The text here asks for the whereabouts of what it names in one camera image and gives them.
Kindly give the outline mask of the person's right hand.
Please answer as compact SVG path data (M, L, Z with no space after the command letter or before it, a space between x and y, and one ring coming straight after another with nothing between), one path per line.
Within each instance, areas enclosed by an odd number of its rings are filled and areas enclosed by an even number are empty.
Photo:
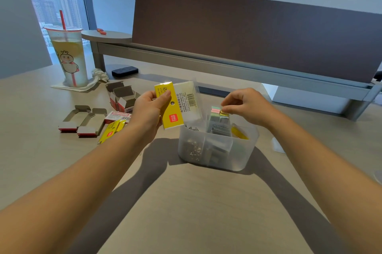
M221 103L221 110L222 106L226 105L241 105L241 117L267 129L284 119L284 114L253 88L238 89L229 93Z

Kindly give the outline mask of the pastel sticky-note stack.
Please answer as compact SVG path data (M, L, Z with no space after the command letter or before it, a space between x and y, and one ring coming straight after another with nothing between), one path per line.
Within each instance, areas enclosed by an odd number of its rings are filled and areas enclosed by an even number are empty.
M211 107L210 121L214 122L228 122L230 115L228 113L222 112L220 107Z

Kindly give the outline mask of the yellow and clear sticky-note package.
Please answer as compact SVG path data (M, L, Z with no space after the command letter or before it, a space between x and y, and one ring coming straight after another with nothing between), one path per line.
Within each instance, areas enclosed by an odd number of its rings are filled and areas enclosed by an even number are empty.
M188 125L203 119L199 90L193 81L182 83L165 82L154 86L157 97L165 91L171 92L171 100L166 109L161 113L163 128Z

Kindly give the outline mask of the person's right forearm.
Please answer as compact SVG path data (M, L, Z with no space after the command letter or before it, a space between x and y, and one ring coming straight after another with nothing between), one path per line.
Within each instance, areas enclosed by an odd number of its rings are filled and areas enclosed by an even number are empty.
M382 185L277 109L266 128L354 253L382 254Z

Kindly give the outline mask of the person's left forearm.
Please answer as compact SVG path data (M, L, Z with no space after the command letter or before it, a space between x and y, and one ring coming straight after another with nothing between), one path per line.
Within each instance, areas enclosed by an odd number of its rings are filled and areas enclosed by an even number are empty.
M110 195L157 126L132 121L0 211L0 254L61 254Z

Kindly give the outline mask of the stack of grey staple strips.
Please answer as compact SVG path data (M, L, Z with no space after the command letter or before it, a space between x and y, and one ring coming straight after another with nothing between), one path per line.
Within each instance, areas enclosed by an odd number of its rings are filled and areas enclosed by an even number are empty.
M220 126L218 124L209 125L207 132L215 135L232 137L232 132L230 128Z

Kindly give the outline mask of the translucent plastic organizer box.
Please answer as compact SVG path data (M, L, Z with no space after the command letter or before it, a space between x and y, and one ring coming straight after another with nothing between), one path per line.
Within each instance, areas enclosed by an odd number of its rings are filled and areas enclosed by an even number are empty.
M259 132L256 126L247 122L239 122L238 126L247 133L249 140L239 139L235 136L227 137L207 133L203 123L188 127L181 126L178 143L179 157L182 159L183 147L186 141L203 142L202 161L184 161L222 170L243 170L254 150L259 138Z

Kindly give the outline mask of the black rectangular device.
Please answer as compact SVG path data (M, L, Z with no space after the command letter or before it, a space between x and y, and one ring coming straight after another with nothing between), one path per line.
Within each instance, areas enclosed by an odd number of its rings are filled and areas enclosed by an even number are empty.
M112 76L117 79L126 78L138 73L139 73L139 69L133 66L128 66L128 67L112 70Z

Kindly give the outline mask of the closed red and white box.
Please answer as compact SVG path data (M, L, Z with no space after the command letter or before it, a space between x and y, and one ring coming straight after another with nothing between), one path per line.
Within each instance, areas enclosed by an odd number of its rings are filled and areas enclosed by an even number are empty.
M131 113L112 111L105 117L104 123L110 124L115 121L125 121L126 123L128 123L131 119L131 116Z

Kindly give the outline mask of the clear plastic wrapper piece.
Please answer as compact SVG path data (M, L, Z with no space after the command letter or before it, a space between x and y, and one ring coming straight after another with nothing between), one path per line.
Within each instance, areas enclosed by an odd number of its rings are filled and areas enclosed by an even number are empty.
M280 145L280 143L277 141L277 139L275 137L272 138L271 143L272 143L272 149L275 152L278 152L281 154L286 154L285 151L283 150L282 146Z

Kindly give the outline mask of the yellow empty packet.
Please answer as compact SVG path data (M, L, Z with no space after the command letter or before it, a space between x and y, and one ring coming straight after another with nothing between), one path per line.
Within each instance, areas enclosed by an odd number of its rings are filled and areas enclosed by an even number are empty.
M126 120L117 120L113 121L112 123L108 124L106 127L105 131L103 132L101 138L98 141L98 145L104 143L107 141L109 138L114 136L116 133L120 132L125 125L128 124Z

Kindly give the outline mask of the white paper napkin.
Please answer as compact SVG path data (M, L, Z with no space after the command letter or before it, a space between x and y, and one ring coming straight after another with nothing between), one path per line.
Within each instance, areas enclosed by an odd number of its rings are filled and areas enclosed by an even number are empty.
M85 87L81 88L74 88L74 87L68 87L64 85L64 83L59 83L57 85L50 86L51 88L56 88L56 89L63 89L63 90L68 90L68 91L74 91L74 92L85 92L93 88L96 83L98 82L104 82L107 83L109 81L109 77L106 72L102 71L101 69L95 68L92 71L92 79L88 80L88 85Z

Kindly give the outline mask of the flattened red and white carton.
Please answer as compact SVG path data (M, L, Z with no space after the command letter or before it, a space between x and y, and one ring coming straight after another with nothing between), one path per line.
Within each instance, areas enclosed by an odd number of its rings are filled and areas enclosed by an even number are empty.
M107 109L93 108L77 129L79 137L98 137L105 124Z
M79 126L91 113L91 108L87 105L75 105L64 120L58 125L60 133L76 133Z

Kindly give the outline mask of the round grey shelf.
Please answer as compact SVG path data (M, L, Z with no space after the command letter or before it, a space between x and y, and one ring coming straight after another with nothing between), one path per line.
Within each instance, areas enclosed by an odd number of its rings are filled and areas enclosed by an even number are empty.
M101 35L96 30L82 30L82 39L89 40L91 42L99 42L106 44L129 44L132 42L132 35L106 30L107 35Z

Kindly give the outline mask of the grey metal desk rail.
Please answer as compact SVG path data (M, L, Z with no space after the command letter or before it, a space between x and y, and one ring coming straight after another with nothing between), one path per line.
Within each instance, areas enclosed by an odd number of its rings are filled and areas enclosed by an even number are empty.
M96 68L105 70L104 55L164 65L262 83L271 101L295 107L342 115L356 121L377 96L382 83L368 84L341 79L310 77L307 74L263 69L248 63L210 57L189 58L185 54L166 54L162 50L141 49L137 44L107 43L101 38L90 41Z

